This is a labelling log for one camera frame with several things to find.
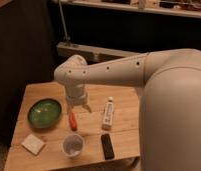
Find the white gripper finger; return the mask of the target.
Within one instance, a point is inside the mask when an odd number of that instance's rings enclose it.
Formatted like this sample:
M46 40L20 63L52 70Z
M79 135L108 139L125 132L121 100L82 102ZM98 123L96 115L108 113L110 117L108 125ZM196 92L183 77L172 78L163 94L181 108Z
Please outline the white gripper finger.
M82 107L87 110L89 113L92 113L92 109L90 108L90 106L88 104L84 104L82 105Z
M67 114L72 113L72 109L73 109L73 106L71 106L71 105L69 105L69 104L66 105Z

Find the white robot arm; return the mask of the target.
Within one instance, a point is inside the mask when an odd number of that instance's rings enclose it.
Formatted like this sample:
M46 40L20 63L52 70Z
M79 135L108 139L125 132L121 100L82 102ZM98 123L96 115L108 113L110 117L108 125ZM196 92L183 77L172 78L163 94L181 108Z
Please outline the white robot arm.
M89 65L73 55L54 71L80 105L86 84L143 89L139 109L143 171L201 171L201 50L142 53Z

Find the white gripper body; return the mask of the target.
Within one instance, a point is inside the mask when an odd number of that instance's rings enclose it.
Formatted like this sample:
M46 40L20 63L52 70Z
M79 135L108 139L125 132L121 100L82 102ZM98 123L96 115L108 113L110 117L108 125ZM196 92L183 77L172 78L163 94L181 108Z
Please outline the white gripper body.
M70 106L82 106L87 103L87 92L84 84L65 87L66 100Z

